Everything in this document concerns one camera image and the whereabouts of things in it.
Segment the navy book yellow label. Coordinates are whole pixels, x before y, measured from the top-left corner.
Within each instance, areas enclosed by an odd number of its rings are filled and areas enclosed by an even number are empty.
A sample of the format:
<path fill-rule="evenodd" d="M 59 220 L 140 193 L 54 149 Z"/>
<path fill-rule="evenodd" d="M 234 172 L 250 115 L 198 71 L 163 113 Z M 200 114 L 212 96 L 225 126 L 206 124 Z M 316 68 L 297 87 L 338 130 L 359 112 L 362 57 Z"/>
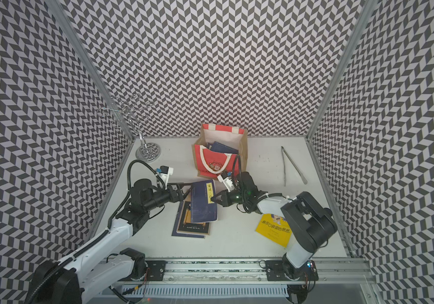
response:
<path fill-rule="evenodd" d="M 190 197 L 191 223 L 207 223 L 218 220 L 218 205 L 211 199 L 215 194 L 214 181 L 205 180 L 192 184 Z"/>

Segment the red burlap Christmas bag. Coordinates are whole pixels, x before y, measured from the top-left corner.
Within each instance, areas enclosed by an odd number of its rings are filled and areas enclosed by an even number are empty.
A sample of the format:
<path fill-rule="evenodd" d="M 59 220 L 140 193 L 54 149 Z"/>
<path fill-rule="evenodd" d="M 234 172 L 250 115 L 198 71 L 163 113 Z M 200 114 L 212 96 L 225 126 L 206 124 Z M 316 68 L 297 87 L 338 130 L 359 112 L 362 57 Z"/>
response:
<path fill-rule="evenodd" d="M 222 144 L 236 150 L 224 153 L 213 150 L 214 144 Z M 247 130 L 218 124 L 203 124 L 198 140 L 192 145 L 194 165 L 199 177 L 216 179 L 224 171 L 238 169 L 234 162 L 241 158 L 241 170 L 247 169 L 248 145 Z"/>

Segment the blue book yellow title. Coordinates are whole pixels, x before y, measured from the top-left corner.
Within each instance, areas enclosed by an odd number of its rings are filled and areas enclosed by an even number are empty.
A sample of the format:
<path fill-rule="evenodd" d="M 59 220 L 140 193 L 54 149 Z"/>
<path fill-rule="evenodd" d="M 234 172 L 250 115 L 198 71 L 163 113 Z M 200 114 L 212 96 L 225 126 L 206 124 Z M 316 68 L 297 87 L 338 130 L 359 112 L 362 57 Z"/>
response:
<path fill-rule="evenodd" d="M 231 148 L 225 144 L 215 141 L 214 143 L 208 143 L 206 146 L 210 151 L 217 153 L 238 154 L 238 149 Z"/>

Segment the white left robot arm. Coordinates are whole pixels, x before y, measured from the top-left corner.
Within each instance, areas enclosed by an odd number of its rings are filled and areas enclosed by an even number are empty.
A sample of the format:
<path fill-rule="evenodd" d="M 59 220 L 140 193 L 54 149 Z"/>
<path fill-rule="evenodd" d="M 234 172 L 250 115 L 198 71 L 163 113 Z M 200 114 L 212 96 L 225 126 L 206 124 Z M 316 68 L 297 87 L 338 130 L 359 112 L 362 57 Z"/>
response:
<path fill-rule="evenodd" d="M 151 218 L 151 210 L 184 201 L 189 192 L 183 187 L 190 186 L 169 183 L 159 188 L 149 179 L 136 181 L 101 233 L 57 262 L 46 261 L 38 266 L 25 303 L 88 303 L 120 279 L 144 277 L 144 255 L 137 250 L 123 250 L 114 262 L 103 263 L 102 259 L 139 232 Z"/>

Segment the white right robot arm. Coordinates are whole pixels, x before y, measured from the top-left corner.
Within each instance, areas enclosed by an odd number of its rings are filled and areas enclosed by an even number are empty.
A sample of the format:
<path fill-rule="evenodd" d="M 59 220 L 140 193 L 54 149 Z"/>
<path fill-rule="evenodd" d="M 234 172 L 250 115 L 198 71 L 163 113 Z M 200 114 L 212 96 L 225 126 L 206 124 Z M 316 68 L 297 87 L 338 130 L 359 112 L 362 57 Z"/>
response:
<path fill-rule="evenodd" d="M 225 190 L 211 199 L 223 207 L 236 205 L 245 214 L 270 215 L 265 221 L 268 228 L 277 230 L 283 223 L 288 226 L 296 242 L 286 250 L 281 266 L 270 272 L 282 273 L 289 281 L 317 281 L 317 271 L 312 257 L 337 232 L 337 224 L 329 208 L 323 207 L 309 192 L 303 191 L 297 197 L 286 197 L 281 193 L 268 193 L 259 190 L 249 172 L 237 175 L 224 172 L 218 176 Z"/>

